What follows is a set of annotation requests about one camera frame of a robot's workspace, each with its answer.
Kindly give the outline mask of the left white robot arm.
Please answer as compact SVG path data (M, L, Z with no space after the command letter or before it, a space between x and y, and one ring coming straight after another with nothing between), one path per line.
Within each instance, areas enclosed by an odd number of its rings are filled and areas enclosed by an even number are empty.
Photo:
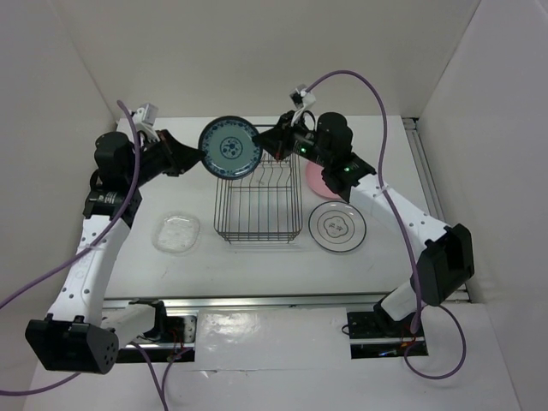
M97 138L97 169L84 206L79 256L45 317L30 320L25 331L46 370L106 374L119 350L137 337L157 342L168 336L161 300L134 299L119 313L104 316L104 296L140 207L140 186L162 174L180 176L204 157L166 130L143 146L121 132Z

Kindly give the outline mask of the blue floral green plate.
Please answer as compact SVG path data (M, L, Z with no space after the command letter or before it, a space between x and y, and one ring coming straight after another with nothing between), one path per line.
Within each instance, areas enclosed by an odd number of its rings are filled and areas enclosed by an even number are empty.
M202 164L217 178L239 180L259 166L263 150L253 142L259 131L238 116L221 116L209 122L199 137L205 153Z

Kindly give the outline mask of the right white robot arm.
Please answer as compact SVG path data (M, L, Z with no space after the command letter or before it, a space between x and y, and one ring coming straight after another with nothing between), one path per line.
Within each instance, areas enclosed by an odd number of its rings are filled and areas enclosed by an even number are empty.
M417 331L424 306L440 306L474 275L471 233L460 223L449 226L428 215L382 181L380 169L354 153L352 139L341 114L325 113L309 129L288 112L273 128L255 135L253 143L276 160L294 153L319 165L332 193L402 234L412 274L375 306L373 324L391 336L409 319Z

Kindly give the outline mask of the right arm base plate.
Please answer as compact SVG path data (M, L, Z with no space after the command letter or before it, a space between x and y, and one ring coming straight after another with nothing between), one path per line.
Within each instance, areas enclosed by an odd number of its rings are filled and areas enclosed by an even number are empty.
M372 311L348 312L341 332L349 339L351 359L403 357L408 348L409 356L428 356L423 328L411 331L413 317L394 322Z

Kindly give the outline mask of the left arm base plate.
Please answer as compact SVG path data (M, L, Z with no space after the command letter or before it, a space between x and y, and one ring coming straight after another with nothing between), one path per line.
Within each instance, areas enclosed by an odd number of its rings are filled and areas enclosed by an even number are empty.
M194 362L197 325L196 315L169 316L160 334L140 334L133 342L145 350L152 363L168 363L177 355L180 362Z

